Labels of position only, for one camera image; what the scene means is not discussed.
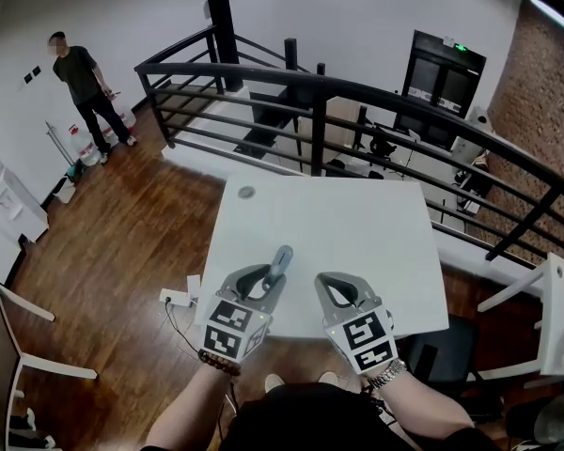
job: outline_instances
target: black lampshade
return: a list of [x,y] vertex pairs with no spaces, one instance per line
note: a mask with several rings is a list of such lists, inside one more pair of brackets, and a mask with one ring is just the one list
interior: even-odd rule
[[564,0],[530,0],[553,21],[564,27]]

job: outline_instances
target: foot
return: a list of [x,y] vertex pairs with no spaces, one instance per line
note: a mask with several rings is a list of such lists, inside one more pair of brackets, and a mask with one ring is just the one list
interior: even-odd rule
[[282,378],[280,378],[277,374],[270,374],[267,378],[265,378],[265,392],[269,393],[275,387],[283,386],[284,384],[286,383],[283,382]]
[[27,408],[27,425],[32,431],[36,431],[36,414],[31,408]]
[[318,382],[323,382],[324,384],[332,384],[333,386],[338,387],[338,377],[334,372],[324,372]]
[[46,442],[46,444],[44,445],[44,449],[53,449],[56,447],[56,441],[55,438],[53,438],[52,436],[46,436],[44,438],[44,441]]

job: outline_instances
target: brown bead bracelet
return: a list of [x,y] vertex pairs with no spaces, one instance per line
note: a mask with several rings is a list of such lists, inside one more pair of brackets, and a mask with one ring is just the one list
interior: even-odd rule
[[206,350],[200,350],[198,352],[198,359],[200,359],[206,365],[212,365],[213,367],[224,371],[230,376],[236,377],[241,375],[241,370],[238,365],[232,363],[228,359],[224,359],[223,357],[211,354]]

